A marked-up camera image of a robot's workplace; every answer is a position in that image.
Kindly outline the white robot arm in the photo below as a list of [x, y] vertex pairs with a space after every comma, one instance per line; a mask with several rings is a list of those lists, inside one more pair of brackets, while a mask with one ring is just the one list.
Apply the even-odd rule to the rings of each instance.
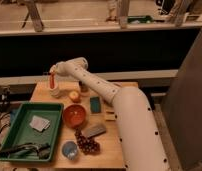
[[127, 171], [171, 171], [150, 103], [141, 89], [120, 87], [87, 71], [84, 57], [57, 62], [50, 72], [72, 76], [113, 106]]

